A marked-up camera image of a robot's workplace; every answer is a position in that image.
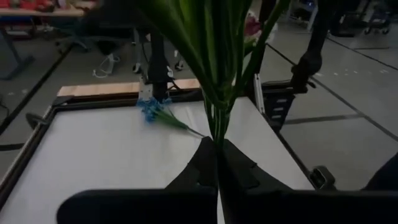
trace black floor stripe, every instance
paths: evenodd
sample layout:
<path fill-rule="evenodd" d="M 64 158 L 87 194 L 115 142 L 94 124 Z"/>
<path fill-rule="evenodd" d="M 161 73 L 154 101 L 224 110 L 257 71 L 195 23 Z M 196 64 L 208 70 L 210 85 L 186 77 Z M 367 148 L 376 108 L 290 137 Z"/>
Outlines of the black floor stripe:
<path fill-rule="evenodd" d="M 345 46 L 345 45 L 343 45 L 343 44 L 341 44 L 341 43 L 339 43 L 339 42 L 337 42 L 337 41 L 335 41 L 335 40 L 330 39 L 329 37 L 327 37 L 327 39 L 330 40 L 330 41 L 332 41 L 332 42 L 335 43 L 335 44 L 338 44 L 338 45 L 340 45 L 340 46 L 342 46 L 342 47 L 348 49 L 348 50 L 352 50 L 353 52 L 355 52 L 355 53 L 357 53 L 357 54 L 360 54 L 360 55 L 362 55 L 362 56 L 364 56 L 364 57 L 367 57 L 368 59 L 371 59 L 371 60 L 373 60 L 373 61 L 375 61 L 375 62 L 379 62 L 380 64 L 385 65 L 385 66 L 387 66 L 387 67 L 389 67 L 389 68 L 392 68 L 392 69 L 394 69 L 394 70 L 398 70 L 398 68 L 395 68 L 395 67 L 392 66 L 392 65 L 386 64 L 386 63 L 384 63 L 384 62 L 382 62 L 382 61 L 380 61 L 380 60 L 378 60 L 378 59 L 375 59 L 375 58 L 373 58 L 373 57 L 370 57 L 370 56 L 368 56 L 368 55 L 366 55 L 366 54 L 362 54 L 361 52 L 359 52 L 359 51 L 357 51 L 357 50 L 355 50 L 355 49 L 349 48 L 349 47 L 347 47 L 347 46 Z"/>
<path fill-rule="evenodd" d="M 302 124 L 302 123 L 313 123 L 313 122 L 322 122 L 322 121 L 341 121 L 347 119 L 357 119 L 363 118 L 360 114 L 351 114 L 351 115 L 337 115 L 337 116 L 322 116 L 317 118 L 299 118 L 299 119 L 290 119 L 285 121 L 285 124 Z"/>
<path fill-rule="evenodd" d="M 22 149 L 25 143 L 20 143 L 20 144 L 9 144 L 9 145 L 0 145 L 0 152 L 6 152 L 6 151 L 13 151 L 13 150 L 19 150 Z"/>
<path fill-rule="evenodd" d="M 18 116 L 18 114 L 24 109 L 26 104 L 32 99 L 32 97 L 37 93 L 40 87 L 47 81 L 47 79 L 51 76 L 53 71 L 61 64 L 62 60 L 68 55 L 70 50 L 72 49 L 72 45 L 67 48 L 67 50 L 58 58 L 58 60 L 50 67 L 49 70 L 43 75 L 43 77 L 33 86 L 33 88 L 26 94 L 24 99 L 18 104 L 18 106 L 10 113 L 10 115 L 4 119 L 4 121 L 0 125 L 0 135 L 5 132 L 7 127 L 11 124 L 11 122 Z"/>
<path fill-rule="evenodd" d="M 274 50 L 277 54 L 279 54 L 281 57 L 283 57 L 284 59 L 286 59 L 286 61 L 290 62 L 292 65 L 295 65 L 295 63 L 293 61 L 291 61 L 289 58 L 287 58 L 284 54 L 282 54 L 281 52 L 279 52 L 278 50 L 276 50 L 273 46 L 269 45 L 268 46 Z M 398 136 L 396 136 L 395 134 L 393 134 L 392 132 L 390 132 L 389 130 L 387 130 L 385 127 L 381 126 L 379 123 L 375 122 L 375 120 L 373 120 L 372 118 L 370 118 L 368 115 L 364 114 L 362 111 L 360 111 L 359 109 L 357 109 L 356 107 L 354 107 L 353 105 L 351 105 L 350 103 L 348 103 L 343 97 L 341 97 L 339 94 L 335 93 L 333 90 L 331 90 L 329 87 L 327 87 L 325 84 L 323 84 L 322 82 L 320 82 L 319 80 L 317 80 L 314 77 L 310 77 L 310 79 L 316 83 L 317 85 L 322 86 L 327 92 L 329 92 L 330 94 L 332 94 L 334 97 L 336 97 L 337 99 L 339 99 L 342 103 L 344 103 L 346 106 L 348 106 L 349 108 L 351 108 L 353 111 L 355 111 L 358 116 L 361 116 L 362 118 L 366 119 L 366 121 L 369 121 L 371 124 L 373 124 L 375 127 L 377 127 L 380 131 L 382 131 L 384 134 L 388 135 L 390 138 L 392 138 L 393 140 L 398 142 Z"/>
<path fill-rule="evenodd" d="M 358 47 L 358 48 L 353 48 L 353 50 L 387 50 L 390 49 L 390 47 Z"/>

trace white surface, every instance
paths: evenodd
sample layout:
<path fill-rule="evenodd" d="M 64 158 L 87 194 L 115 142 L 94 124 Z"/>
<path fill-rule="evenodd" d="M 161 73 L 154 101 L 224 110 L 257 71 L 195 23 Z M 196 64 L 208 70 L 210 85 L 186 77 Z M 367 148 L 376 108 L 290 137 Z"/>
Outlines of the white surface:
<path fill-rule="evenodd" d="M 171 110 L 209 134 L 202 102 L 174 104 Z M 227 138 L 291 188 L 312 189 L 247 98 L 236 101 Z M 0 223 L 55 223 L 58 206 L 83 190 L 164 188 L 199 143 L 191 134 L 147 124 L 136 107 L 59 113 L 0 213 Z M 218 211 L 224 223 L 220 199 Z"/>

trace chair wheel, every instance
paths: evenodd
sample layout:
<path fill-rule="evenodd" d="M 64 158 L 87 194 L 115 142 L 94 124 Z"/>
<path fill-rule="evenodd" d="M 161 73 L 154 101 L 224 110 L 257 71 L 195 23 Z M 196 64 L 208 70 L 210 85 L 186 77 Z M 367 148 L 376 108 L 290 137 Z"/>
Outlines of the chair wheel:
<path fill-rule="evenodd" d="M 366 28 L 365 31 L 364 31 L 363 33 L 364 33 L 365 35 L 370 34 L 370 33 L 371 33 L 371 28 L 370 28 L 370 27 Z"/>
<path fill-rule="evenodd" d="M 383 29 L 381 32 L 382 32 L 384 35 L 386 35 L 386 34 L 390 33 L 390 28 Z"/>
<path fill-rule="evenodd" d="M 137 63 L 132 67 L 132 72 L 134 72 L 135 74 L 141 74 L 142 73 L 142 68 L 141 68 L 141 64 Z"/>
<path fill-rule="evenodd" d="M 178 61 L 175 65 L 174 68 L 176 71 L 181 71 L 184 68 L 184 64 L 183 61 Z"/>

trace person's leg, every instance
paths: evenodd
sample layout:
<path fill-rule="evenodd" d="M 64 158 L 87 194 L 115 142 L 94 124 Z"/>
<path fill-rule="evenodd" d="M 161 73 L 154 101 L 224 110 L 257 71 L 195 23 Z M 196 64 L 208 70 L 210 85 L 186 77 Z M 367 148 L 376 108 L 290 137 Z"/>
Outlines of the person's leg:
<path fill-rule="evenodd" d="M 375 173 L 363 190 L 398 190 L 398 154 Z"/>

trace gray floor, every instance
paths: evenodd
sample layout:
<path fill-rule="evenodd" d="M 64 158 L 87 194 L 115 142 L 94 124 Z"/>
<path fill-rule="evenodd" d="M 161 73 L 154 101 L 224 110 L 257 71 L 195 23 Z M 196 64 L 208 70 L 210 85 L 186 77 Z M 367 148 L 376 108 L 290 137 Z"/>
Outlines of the gray floor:
<path fill-rule="evenodd" d="M 307 48 L 310 34 L 302 32 L 303 29 L 295 25 L 281 23 L 279 27 L 272 46 L 289 59 L 298 62 Z M 383 41 L 376 35 L 333 40 L 352 48 L 390 47 L 387 50 L 363 50 L 362 53 L 394 66 L 396 60 L 391 57 L 396 57 L 398 53 L 394 34 L 395 31 L 383 37 Z M 83 54 L 73 49 L 0 136 L 0 144 L 24 142 L 31 132 L 24 115 L 27 112 L 43 114 L 61 86 L 136 81 L 138 76 L 131 72 L 135 61 L 132 47 L 127 45 L 119 54 L 122 61 L 114 75 L 100 79 L 91 75 L 92 69 L 103 59 L 99 52 L 94 49 Z M 167 57 L 173 64 L 171 47 L 168 47 Z M 33 74 L 31 77 L 28 74 L 21 75 L 12 82 L 0 84 L 7 85 L 5 92 L 17 93 L 22 87 L 29 88 L 34 82 L 33 77 L 37 79 L 41 70 L 45 70 L 40 66 L 36 62 L 29 68 L 38 71 L 28 72 Z M 266 82 L 290 79 L 290 68 L 290 63 L 273 50 L 267 49 L 261 80 Z M 193 75 L 185 69 L 176 73 L 175 77 L 193 78 Z M 386 134 L 393 137 L 398 135 L 398 106 L 394 99 L 398 94 L 395 88 L 397 77 L 398 71 L 327 40 L 323 48 L 322 69 L 314 76 L 326 88 L 318 85 L 315 89 L 309 89 L 307 94 L 297 96 L 287 118 L 288 122 L 296 123 L 285 125 L 281 133 L 308 168 L 326 165 L 335 175 L 339 189 L 360 189 L 383 163 L 398 152 L 398 142 Z M 325 117 L 332 121 L 306 121 L 307 118 Z M 0 175 L 8 166 L 5 164 L 10 164 L 15 154 L 16 152 L 0 153 Z"/>

